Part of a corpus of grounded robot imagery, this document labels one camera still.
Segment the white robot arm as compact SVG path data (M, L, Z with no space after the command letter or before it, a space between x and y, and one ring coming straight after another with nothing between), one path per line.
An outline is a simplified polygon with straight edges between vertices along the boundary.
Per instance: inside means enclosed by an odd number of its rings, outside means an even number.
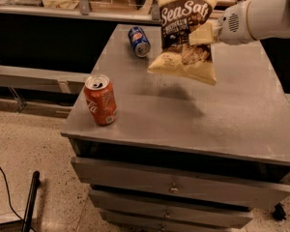
M226 9L189 35L189 43L237 45L290 39L290 0L246 0Z

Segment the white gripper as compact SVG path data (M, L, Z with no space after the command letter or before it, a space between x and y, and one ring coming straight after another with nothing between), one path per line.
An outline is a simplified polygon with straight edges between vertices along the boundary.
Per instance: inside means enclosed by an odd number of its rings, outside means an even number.
M230 45L248 44L253 41L247 26L249 1L227 8L216 21L207 21L188 35L190 45L213 44L218 39Z

